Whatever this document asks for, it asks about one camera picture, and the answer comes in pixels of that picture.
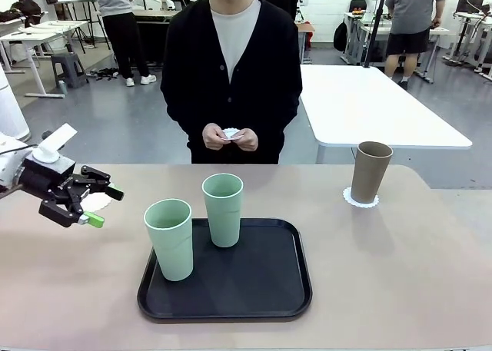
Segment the white desk with monitor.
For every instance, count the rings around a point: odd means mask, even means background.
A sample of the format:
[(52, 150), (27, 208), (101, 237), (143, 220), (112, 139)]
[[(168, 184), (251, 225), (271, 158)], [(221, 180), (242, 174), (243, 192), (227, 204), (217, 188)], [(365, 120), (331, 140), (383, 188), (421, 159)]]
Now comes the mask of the white desk with monitor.
[(460, 26), (447, 60), (492, 81), (492, 2), (458, 0), (453, 18)]

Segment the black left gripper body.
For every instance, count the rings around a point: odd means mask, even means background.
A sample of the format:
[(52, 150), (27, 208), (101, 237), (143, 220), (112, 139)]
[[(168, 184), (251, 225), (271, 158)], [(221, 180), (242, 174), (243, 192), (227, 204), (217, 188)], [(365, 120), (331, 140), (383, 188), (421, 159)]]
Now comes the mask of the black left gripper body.
[(81, 175), (75, 174), (75, 165), (75, 161), (64, 156), (50, 164), (27, 156), (22, 162), (18, 182), (24, 192), (41, 200), (65, 206), (74, 202), (80, 204), (90, 189), (87, 184), (75, 182), (82, 179)]

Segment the person's right forearm black sleeve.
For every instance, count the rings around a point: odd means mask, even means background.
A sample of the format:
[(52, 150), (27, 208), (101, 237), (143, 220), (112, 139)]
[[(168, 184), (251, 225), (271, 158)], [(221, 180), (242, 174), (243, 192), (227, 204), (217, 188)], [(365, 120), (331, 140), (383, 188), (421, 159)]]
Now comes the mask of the person's right forearm black sleeve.
[(161, 83), (161, 92), (164, 95), (168, 115), (188, 136), (201, 134), (210, 124), (209, 117), (204, 113), (204, 108), (199, 104), (192, 90), (164, 79)]

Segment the bystander in gray hoodie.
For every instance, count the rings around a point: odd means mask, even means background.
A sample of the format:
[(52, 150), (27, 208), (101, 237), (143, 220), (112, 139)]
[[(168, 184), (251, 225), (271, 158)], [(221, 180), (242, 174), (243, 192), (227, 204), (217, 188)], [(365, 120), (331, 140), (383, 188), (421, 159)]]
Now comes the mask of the bystander in gray hoodie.
[(135, 85), (131, 61), (134, 61), (137, 66), (142, 85), (155, 83), (157, 78), (148, 69), (130, 0), (97, 0), (97, 2), (105, 31), (118, 63), (119, 73), (126, 85), (128, 87)]

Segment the white folding table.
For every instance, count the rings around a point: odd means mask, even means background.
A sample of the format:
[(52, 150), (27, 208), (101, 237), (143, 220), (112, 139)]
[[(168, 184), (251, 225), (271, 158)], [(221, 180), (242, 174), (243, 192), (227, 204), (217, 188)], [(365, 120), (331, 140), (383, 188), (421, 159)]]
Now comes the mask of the white folding table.
[(25, 31), (31, 34), (41, 34), (41, 33), (55, 33), (61, 35), (66, 40), (66, 48), (69, 53), (73, 53), (73, 41), (72, 36), (76, 35), (83, 52), (85, 52), (84, 44), (81, 41), (81, 34), (79, 33), (80, 28), (86, 25), (86, 21), (46, 21), (38, 25), (30, 25), (25, 28)]
[(27, 55), (30, 69), (32, 70), (33, 78), (35, 79), (35, 83), (37, 84), (38, 87), (38, 93), (26, 93), (25, 96), (27, 98), (51, 98), (51, 99), (65, 98), (64, 94), (52, 94), (52, 93), (48, 93), (45, 90), (45, 87), (39, 76), (38, 69), (35, 65), (34, 59), (30, 55), (30, 51), (29, 51), (31, 48), (37, 45), (42, 45), (43, 43), (48, 43), (52, 39), (57, 38), (58, 36), (59, 34), (53, 31), (44, 31), (44, 32), (37, 32), (37, 33), (14, 32), (0, 37), (1, 42), (20, 41), (22, 43), (24, 51)]

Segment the pale green tall cup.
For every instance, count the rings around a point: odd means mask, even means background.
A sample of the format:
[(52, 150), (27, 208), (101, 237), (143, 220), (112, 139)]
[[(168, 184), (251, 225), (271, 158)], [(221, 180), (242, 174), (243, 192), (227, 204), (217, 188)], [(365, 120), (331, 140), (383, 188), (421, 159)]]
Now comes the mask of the pale green tall cup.
[(167, 280), (184, 280), (194, 269), (191, 213), (191, 206), (179, 199), (158, 201), (145, 211), (145, 226)]

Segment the black bag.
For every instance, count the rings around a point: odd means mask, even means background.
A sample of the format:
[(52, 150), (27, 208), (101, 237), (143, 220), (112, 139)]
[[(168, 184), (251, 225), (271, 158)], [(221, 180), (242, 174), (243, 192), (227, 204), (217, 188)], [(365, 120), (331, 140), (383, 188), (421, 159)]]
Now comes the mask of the black bag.
[(41, 7), (32, 0), (15, 2), (7, 11), (0, 12), (0, 22), (8, 22), (14, 19), (26, 18), (28, 25), (37, 25), (41, 21)]

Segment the person's left forearm black sleeve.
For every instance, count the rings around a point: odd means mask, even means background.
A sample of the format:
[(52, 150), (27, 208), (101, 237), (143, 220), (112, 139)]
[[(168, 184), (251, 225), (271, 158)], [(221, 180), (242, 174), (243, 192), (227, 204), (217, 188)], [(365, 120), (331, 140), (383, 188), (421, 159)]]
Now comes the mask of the person's left forearm black sleeve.
[(253, 106), (248, 128), (259, 137), (279, 137), (298, 114), (301, 91), (301, 81), (267, 85)]

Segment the black stand pole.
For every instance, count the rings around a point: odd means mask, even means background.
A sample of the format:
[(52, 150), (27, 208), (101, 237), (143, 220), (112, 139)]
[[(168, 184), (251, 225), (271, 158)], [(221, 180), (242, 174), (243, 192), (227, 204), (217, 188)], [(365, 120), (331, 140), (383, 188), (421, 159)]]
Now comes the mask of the black stand pole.
[(376, 42), (376, 37), (377, 37), (377, 32), (381, 23), (383, 11), (384, 11), (384, 2), (385, 0), (373, 0), (373, 2), (376, 4), (376, 10), (373, 14), (373, 21), (372, 21), (372, 29), (370, 31), (370, 40), (369, 44), (367, 47), (367, 52), (366, 52), (366, 57), (364, 61), (364, 67), (369, 68), (371, 66), (371, 59), (374, 53), (375, 49), (375, 42)]

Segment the black backpack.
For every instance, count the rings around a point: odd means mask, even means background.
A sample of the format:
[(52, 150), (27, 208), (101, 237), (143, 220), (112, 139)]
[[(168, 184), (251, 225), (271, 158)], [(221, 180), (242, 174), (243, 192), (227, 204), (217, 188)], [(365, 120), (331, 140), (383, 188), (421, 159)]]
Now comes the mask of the black backpack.
[(344, 53), (347, 46), (347, 25), (342, 22), (334, 32), (333, 46), (339, 52)]

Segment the person's right hand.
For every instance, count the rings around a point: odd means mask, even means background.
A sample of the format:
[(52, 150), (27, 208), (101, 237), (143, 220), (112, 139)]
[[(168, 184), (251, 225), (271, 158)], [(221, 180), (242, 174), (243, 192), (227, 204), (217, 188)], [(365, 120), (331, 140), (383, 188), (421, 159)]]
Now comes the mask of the person's right hand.
[(207, 124), (202, 132), (203, 142), (207, 149), (219, 151), (230, 143), (223, 130), (214, 123)]

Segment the bystander in gray t-shirt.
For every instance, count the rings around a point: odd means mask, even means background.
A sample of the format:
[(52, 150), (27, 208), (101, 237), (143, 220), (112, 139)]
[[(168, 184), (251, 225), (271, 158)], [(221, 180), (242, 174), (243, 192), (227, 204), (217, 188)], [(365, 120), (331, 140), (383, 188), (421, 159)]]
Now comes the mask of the bystander in gray t-shirt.
[(407, 90), (418, 56), (426, 51), (430, 30), (441, 24), (445, 0), (385, 0), (385, 6), (392, 24), (384, 73), (392, 78), (400, 56), (404, 56), (404, 73), (398, 85)]

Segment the person in black cardigan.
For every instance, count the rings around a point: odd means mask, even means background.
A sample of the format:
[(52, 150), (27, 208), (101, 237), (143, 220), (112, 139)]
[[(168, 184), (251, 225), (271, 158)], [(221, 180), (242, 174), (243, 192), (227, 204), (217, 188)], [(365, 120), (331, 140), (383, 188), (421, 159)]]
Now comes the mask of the person in black cardigan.
[[(298, 28), (266, 0), (197, 0), (168, 27), (164, 79), (192, 90), (210, 123), (222, 130), (248, 128), (267, 85), (302, 82)], [(195, 164), (277, 164), (284, 146), (284, 133), (258, 136), (255, 152), (233, 141), (213, 151), (202, 133), (187, 137)]]

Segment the brown tall cup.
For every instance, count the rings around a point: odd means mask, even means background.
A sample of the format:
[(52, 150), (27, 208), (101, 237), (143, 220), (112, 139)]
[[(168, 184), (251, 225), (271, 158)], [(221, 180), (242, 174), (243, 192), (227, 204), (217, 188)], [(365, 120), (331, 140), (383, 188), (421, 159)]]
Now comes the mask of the brown tall cup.
[(392, 155), (390, 146), (376, 141), (358, 145), (351, 184), (354, 201), (360, 204), (374, 202)]

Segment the person's left hand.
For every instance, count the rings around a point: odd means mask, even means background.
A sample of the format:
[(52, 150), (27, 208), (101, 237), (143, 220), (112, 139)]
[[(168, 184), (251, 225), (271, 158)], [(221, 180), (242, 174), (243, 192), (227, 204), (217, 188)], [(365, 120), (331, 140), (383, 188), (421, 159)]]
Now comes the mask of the person's left hand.
[(258, 149), (258, 136), (250, 128), (239, 130), (231, 140), (243, 151), (255, 152)]

